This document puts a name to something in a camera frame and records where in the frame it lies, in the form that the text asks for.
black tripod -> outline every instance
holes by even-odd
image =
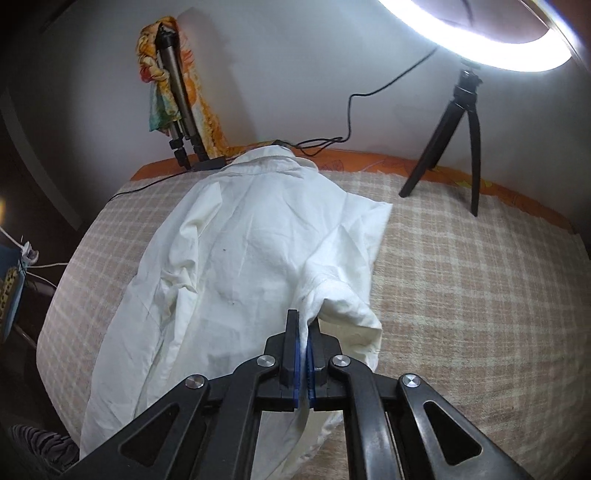
[[[226,166],[226,158],[209,158],[199,130],[197,129],[181,69],[178,32],[165,28],[164,24],[161,23],[158,26],[158,33],[154,43],[160,55],[162,66],[169,74],[170,90],[173,93],[174,101],[181,114],[180,120],[174,121],[168,126],[168,133],[172,138],[168,143],[174,151],[174,156],[178,164],[187,170],[196,171],[224,168]],[[189,162],[189,157],[184,149],[184,139],[191,142],[193,151],[197,155],[198,162],[193,165]]]
[[[470,146],[472,147],[472,215],[478,216],[478,198],[480,195],[480,121],[476,113],[476,87],[482,83],[471,69],[462,70],[460,79],[453,89],[453,99],[449,102],[435,133],[427,144],[417,166],[400,190],[401,197],[408,197],[418,181],[429,168],[437,166],[439,159],[452,139],[464,112],[468,112],[470,126]]]

bed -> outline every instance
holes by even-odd
[[[446,169],[401,199],[404,162],[334,151],[318,164],[344,190],[394,205],[371,293],[384,328],[378,372],[421,375],[535,478],[560,478],[591,432],[591,262],[579,236],[558,214],[485,182],[474,218],[458,186],[466,180]],[[152,164],[121,191],[175,168]],[[109,202],[66,268],[37,365],[77,442],[124,289],[152,234],[205,175]],[[342,428],[296,478],[348,478]]]

metal screw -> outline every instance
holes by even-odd
[[[415,374],[406,374],[402,377],[402,383],[408,388],[416,388],[421,384],[421,377]]]
[[[259,367],[272,367],[275,365],[275,357],[272,355],[261,355],[256,359],[256,364]]]
[[[332,362],[336,367],[346,367],[351,363],[351,359],[346,355],[335,355]]]
[[[195,390],[205,385],[205,377],[202,375],[191,375],[185,379],[185,387]]]

white cable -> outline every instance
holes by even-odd
[[[34,273],[31,273],[29,271],[27,271],[27,275],[30,275],[30,276],[35,277],[35,278],[39,278],[40,280],[43,280],[43,281],[49,283],[49,285],[51,285],[53,288],[55,288],[57,290],[57,285],[54,284],[54,283],[52,283],[52,282],[50,282],[48,279],[43,278],[43,277],[40,277],[39,275],[35,275]]]
[[[49,268],[49,267],[65,267],[66,263],[50,263],[48,265],[31,265],[29,268]]]
[[[23,246],[22,246],[20,243],[18,243],[18,242],[17,242],[17,241],[16,241],[14,238],[12,238],[12,237],[11,237],[11,236],[10,236],[10,235],[7,233],[7,231],[6,231],[4,228],[2,228],[1,226],[0,226],[0,232],[2,232],[4,235],[6,235],[6,237],[7,237],[7,238],[8,238],[8,239],[9,239],[9,240],[10,240],[10,241],[13,243],[13,244],[15,244],[15,245],[16,245],[16,246],[17,246],[17,247],[20,249],[20,250],[22,250],[22,249],[24,248],[24,247],[23,247]]]

white shirt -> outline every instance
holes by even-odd
[[[300,311],[302,353],[319,315],[344,352],[375,369],[381,324],[369,291],[390,210],[279,146],[198,182],[154,234],[107,329],[80,457],[185,377],[227,375],[262,354],[289,308]],[[329,417],[264,414],[252,478],[293,474],[326,437]]]

